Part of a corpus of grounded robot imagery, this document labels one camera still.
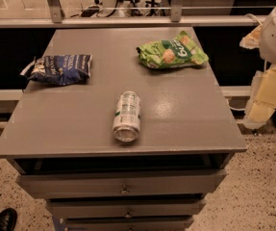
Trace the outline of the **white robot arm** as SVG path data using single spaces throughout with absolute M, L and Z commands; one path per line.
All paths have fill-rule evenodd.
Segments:
M 276 7 L 263 23 L 240 41 L 239 46 L 258 48 L 260 57 L 270 64 L 269 68 L 257 71 L 253 77 L 250 98 L 244 111 L 244 126 L 259 129 L 276 110 Z

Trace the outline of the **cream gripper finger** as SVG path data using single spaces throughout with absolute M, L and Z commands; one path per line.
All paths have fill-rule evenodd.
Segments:
M 246 103 L 244 126 L 259 129 L 276 110 L 276 64 L 266 72 L 257 71 L 251 84 L 250 98 Z
M 257 26 L 248 35 L 246 35 L 239 43 L 239 46 L 246 49 L 255 49 L 260 47 L 260 34 L 262 26 Z

